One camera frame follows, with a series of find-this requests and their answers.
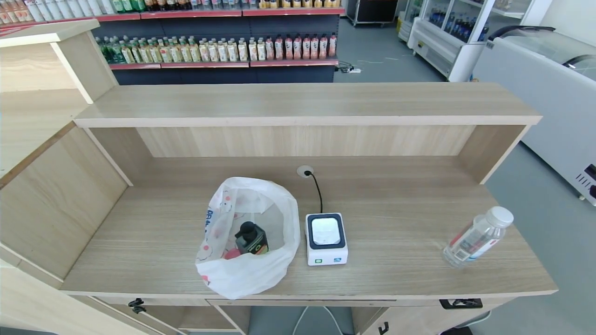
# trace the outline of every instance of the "refrigerator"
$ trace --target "refrigerator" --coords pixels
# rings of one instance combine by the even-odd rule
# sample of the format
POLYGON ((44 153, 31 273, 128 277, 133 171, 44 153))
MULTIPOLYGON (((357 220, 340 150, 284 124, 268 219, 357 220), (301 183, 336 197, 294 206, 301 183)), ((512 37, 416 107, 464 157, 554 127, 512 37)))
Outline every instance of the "refrigerator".
POLYGON ((408 38, 450 82, 465 82, 488 36, 513 25, 538 25, 552 0, 424 0, 408 38))
POLYGON ((596 206, 596 47, 551 27, 506 27, 487 42, 473 77, 500 83, 543 115, 522 142, 596 206))
POLYGON ((408 4, 406 4, 405 16, 398 34, 399 38, 404 42, 407 42, 409 39, 412 25, 414 24, 414 18, 420 15, 422 3, 423 0, 408 0, 408 4))

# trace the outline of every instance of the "chest freezer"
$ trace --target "chest freezer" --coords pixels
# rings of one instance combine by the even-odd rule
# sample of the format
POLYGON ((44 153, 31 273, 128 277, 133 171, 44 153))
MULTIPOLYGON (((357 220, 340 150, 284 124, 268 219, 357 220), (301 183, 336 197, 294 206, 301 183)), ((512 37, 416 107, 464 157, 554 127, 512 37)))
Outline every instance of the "chest freezer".
POLYGON ((473 70, 544 117, 522 141, 596 206, 596 48, 550 27, 506 27, 473 70))

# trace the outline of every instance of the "freezer lid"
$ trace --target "freezer lid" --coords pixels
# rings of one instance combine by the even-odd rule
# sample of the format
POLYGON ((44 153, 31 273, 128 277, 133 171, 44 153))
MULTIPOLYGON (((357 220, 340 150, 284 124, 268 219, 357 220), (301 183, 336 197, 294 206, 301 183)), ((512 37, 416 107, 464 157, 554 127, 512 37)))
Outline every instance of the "freezer lid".
POLYGON ((495 38, 505 39, 596 80, 596 47, 562 35, 555 28, 510 26, 499 29, 489 40, 495 38))

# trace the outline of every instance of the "black hook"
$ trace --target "black hook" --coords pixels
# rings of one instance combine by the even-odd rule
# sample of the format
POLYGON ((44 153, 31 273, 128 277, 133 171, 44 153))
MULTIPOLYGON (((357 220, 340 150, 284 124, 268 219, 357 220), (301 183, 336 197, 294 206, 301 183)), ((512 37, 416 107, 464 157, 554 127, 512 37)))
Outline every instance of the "black hook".
POLYGON ((384 333, 389 331, 389 322, 385 321, 383 323, 383 326, 385 326, 385 329, 381 329, 381 327, 378 328, 379 335, 383 335, 384 333))

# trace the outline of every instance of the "wooden countertop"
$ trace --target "wooden countertop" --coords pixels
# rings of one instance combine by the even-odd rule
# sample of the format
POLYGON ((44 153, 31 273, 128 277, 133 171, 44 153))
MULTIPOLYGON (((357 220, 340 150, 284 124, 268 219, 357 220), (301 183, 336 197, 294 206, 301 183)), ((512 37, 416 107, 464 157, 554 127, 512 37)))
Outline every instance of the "wooden countertop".
POLYGON ((452 269, 444 262, 442 248, 471 213, 496 205, 457 157, 153 159, 144 179, 128 188, 106 217, 61 289, 93 296, 221 298, 194 266, 211 196, 229 176, 272 180, 295 196, 302 221, 319 207, 313 181, 296 174, 302 164, 315 167, 324 210, 344 217, 348 263, 307 266, 302 232, 285 278, 247 299, 489 298, 557 290, 515 226, 468 268, 452 269))
POLYGON ((44 144, 87 106, 77 89, 2 93, 0 188, 7 173, 35 151, 43 152, 44 144))
POLYGON ((81 127, 533 125, 541 116, 496 83, 116 86, 81 127))
POLYGON ((60 42, 100 26, 96 19, 40 24, 0 36, 0 48, 60 42))

